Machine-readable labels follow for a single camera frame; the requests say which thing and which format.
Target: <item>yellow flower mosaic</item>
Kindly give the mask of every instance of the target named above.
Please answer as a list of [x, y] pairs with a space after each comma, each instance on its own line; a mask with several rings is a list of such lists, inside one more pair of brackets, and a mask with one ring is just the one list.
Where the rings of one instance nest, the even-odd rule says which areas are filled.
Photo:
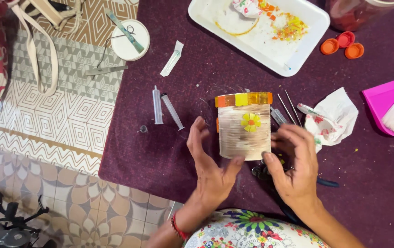
[[261, 127], [260, 117], [252, 113], [244, 114], [241, 126], [246, 126], [244, 129], [247, 132], [256, 132], [256, 127]]

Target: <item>syringe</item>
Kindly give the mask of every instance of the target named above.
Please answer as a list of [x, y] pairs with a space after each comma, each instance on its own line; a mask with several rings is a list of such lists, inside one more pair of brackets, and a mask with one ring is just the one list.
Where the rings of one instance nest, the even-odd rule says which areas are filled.
[[165, 105], [167, 106], [168, 111], [170, 112], [170, 114], [171, 114], [172, 118], [174, 119], [175, 123], [177, 124], [178, 130], [179, 131], [182, 130], [184, 128], [184, 126], [182, 125], [182, 122], [180, 121], [180, 118], [178, 118], [177, 112], [175, 112], [175, 109], [172, 106], [172, 104], [171, 104], [171, 102], [170, 102], [170, 100], [168, 98], [168, 95], [166, 93], [163, 93], [161, 98], [162, 98], [163, 102], [165, 103]]
[[156, 85], [152, 91], [152, 100], [154, 101], [154, 117], [156, 120], [155, 124], [163, 124], [162, 105], [160, 104], [160, 90], [157, 89]]

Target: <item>white round lid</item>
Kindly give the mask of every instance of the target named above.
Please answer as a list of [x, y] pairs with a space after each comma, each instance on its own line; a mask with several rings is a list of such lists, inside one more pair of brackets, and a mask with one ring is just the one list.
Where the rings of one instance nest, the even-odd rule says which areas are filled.
[[[149, 32], [146, 29], [145, 25], [143, 25], [138, 20], [124, 20], [122, 21], [122, 25], [124, 28], [128, 30], [128, 26], [132, 26], [134, 28], [134, 34], [132, 36], [139, 42], [145, 49], [138, 53], [134, 48], [133, 44], [129, 42], [126, 36], [113, 38], [112, 39], [112, 48], [119, 58], [126, 61], [134, 61], [140, 59], [143, 55], [146, 54], [149, 48], [150, 38]], [[112, 33], [112, 37], [123, 35], [123, 32], [120, 31], [118, 27], [116, 27]]]

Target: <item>glass jar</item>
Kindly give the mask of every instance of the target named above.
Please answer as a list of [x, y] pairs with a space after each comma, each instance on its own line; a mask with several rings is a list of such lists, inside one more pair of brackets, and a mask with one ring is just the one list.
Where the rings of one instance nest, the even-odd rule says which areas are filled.
[[394, 9], [394, 0], [327, 0], [331, 25], [342, 31], [356, 31]]

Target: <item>crumpled tissue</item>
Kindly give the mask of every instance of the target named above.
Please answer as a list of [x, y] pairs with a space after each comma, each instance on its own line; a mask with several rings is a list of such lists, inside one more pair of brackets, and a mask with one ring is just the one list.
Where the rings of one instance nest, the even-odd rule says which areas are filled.
[[314, 109], [298, 104], [306, 114], [304, 127], [315, 137], [316, 153], [322, 145], [333, 146], [352, 134], [359, 111], [344, 88], [328, 95]]
[[233, 0], [232, 4], [244, 17], [256, 19], [263, 12], [258, 8], [258, 0]]

